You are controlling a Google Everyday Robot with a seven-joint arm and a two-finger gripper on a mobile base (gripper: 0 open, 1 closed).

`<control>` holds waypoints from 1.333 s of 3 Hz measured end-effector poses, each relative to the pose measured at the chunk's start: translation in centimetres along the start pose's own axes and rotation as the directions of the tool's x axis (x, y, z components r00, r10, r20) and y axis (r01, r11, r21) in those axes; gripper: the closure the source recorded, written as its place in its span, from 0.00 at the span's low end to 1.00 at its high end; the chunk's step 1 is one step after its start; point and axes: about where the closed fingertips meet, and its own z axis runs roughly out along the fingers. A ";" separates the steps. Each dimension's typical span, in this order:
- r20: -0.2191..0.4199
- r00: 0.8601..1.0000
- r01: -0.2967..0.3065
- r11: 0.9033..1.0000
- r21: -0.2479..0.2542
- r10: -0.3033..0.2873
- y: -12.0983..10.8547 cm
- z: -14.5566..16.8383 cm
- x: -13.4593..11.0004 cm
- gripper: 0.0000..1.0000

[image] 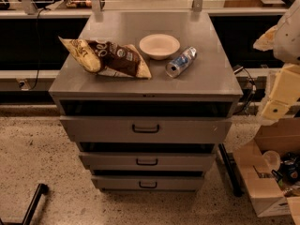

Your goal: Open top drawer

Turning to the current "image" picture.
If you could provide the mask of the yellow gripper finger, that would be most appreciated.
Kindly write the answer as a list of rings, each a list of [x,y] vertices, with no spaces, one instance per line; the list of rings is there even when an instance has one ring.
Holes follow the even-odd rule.
[[[267,100],[261,108],[261,117],[268,120],[278,120],[282,118],[290,109],[288,104],[276,100]]]
[[[276,25],[269,28],[253,44],[253,48],[259,51],[269,51],[274,48],[274,38],[278,27]]]

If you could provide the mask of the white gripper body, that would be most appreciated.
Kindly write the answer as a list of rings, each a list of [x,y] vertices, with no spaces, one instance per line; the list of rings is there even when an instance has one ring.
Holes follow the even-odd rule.
[[[284,65],[276,74],[269,98],[286,106],[292,106],[300,98],[300,66]]]

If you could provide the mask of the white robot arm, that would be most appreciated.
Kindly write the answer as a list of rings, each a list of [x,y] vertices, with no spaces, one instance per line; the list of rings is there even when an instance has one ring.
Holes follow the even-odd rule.
[[[300,0],[295,0],[277,25],[268,29],[253,44],[259,51],[273,51],[284,66],[276,73],[261,117],[277,121],[300,98]]]

